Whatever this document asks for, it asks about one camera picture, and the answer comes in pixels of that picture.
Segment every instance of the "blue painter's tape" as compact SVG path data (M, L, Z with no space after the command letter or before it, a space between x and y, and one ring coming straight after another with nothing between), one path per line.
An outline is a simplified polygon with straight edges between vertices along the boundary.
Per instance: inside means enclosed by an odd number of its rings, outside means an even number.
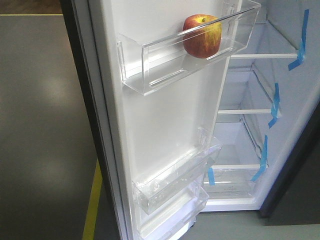
M264 144L261 153L260 159L260 169L259 171L252 177L251 182L255 182L258 178L266 171L267 168L267 157L268 157L268 136L264 135Z
M215 183L214 170L212 169L212 167L210 167L210 168L208 169L208 178L209 178L209 184L210 184L210 186L216 185L216 183Z
M279 84L276 82L274 84L274 96L273 96L273 103L271 107L271 115L272 115L272 120L268 123L269 129L275 125L275 123L278 120L278 110L279 110L279 103L280 103L280 92L279 92Z
M300 49L298 51L298 56L297 56L296 60L291 62L288 65L289 71L291 71L292 69L301 65L305 60L308 19L309 19L309 9L306 9L306 10L304 10L304 15L303 15L301 42L300 42L300 46L299 46Z

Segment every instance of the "apple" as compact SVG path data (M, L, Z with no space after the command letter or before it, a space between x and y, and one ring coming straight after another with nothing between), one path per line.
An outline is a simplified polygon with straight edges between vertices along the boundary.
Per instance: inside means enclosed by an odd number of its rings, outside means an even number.
M215 16L196 14L189 16L183 25L183 31L218 19ZM183 46L190 55L206 59L218 52L221 42L222 24L216 22L200 28L183 37Z

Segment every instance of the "transparent shelf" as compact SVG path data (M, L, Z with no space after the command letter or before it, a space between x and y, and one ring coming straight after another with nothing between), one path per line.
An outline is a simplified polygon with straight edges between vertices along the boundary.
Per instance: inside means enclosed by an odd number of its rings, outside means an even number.
M253 136L259 137L261 134L259 132L252 134L249 131L252 130L248 129L243 121L215 124L213 135L221 142L221 150L211 166L214 170L260 168L260 145L263 143Z
M141 240L167 240L204 209L208 194L202 188L203 176L191 182L153 214L142 216L138 225Z
M254 70L229 70L219 105L221 115L270 114L272 99Z
M219 3L223 8L217 20L188 30L156 39L149 37L150 40L143 41L119 34L118 54L122 82L138 93L147 95L246 48L261 5L251 0L218 0L216 4ZM189 43L214 31L213 26L217 25L221 25L222 30L219 49L214 55L197 58L186 52L184 44L187 41Z
M252 169L214 169L215 185L209 184L206 175L203 188L210 199L252 198L256 182L251 179L256 173Z
M256 22L246 49L230 58L231 68L251 66L255 59L295 59L297 50L269 22Z
M137 204L148 215L153 213L195 178L205 173L218 157L220 149L220 142L213 137L210 147L195 157L178 161L150 181L133 182Z

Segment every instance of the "floor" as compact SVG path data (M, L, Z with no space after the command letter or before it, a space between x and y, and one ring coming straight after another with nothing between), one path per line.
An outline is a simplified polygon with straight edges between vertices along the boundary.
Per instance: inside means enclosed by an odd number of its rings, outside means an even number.
M0 14L62 14L59 0L1 0Z
M63 17L0 16L0 31L0 239L82 239L97 157ZM95 240L112 239L105 201ZM265 221L201 213L181 240L320 239L319 224Z

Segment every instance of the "lower door bin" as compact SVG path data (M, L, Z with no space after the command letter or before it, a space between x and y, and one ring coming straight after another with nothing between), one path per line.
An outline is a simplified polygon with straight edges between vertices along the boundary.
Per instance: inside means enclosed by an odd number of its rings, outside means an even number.
M194 179L203 175L218 157L220 149L219 141L213 137L210 147L194 158L177 162L150 181L133 183L139 207L148 215L161 208L181 189L186 188Z
M188 187L167 201L152 214L142 209L138 212L140 222L138 236L141 240L168 240L195 217L208 200L208 194L202 188L203 175Z

